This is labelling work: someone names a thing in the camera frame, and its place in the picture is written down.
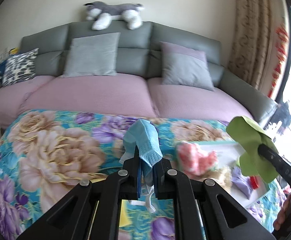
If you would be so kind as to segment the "person right hand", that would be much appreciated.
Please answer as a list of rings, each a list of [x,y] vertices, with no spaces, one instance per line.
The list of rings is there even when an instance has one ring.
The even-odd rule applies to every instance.
[[[283,204],[280,212],[277,214],[277,218],[275,219],[275,221],[273,223],[273,227],[276,231],[278,231],[280,229],[281,225],[284,223],[284,221],[288,217],[287,210],[288,210],[290,204],[291,204],[291,194],[284,201],[284,204]]]

